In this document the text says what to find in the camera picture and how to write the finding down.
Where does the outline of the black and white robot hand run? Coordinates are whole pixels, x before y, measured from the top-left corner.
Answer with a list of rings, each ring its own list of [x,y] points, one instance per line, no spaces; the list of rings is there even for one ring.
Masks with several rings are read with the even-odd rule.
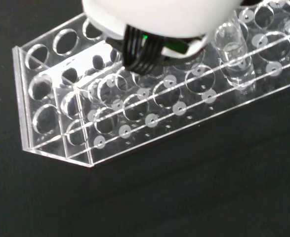
[[[126,70],[146,75],[164,63],[200,54],[239,0],[84,0],[89,22],[122,56]]]

